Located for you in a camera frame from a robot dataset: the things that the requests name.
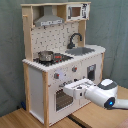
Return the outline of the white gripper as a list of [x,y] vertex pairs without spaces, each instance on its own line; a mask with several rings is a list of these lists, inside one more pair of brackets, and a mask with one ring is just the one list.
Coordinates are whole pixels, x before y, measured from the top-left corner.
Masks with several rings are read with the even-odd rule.
[[87,82],[83,82],[83,80],[78,80],[76,82],[72,82],[67,84],[63,91],[73,97],[74,99],[88,99],[90,95],[90,89],[94,87],[95,84],[88,79]]

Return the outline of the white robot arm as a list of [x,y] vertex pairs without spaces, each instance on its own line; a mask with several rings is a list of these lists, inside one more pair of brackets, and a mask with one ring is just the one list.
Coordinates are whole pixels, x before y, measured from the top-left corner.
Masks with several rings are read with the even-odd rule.
[[111,79],[104,79],[98,85],[89,79],[82,79],[64,86],[63,91],[74,99],[88,99],[105,109],[128,110],[128,99],[118,99],[118,85]]

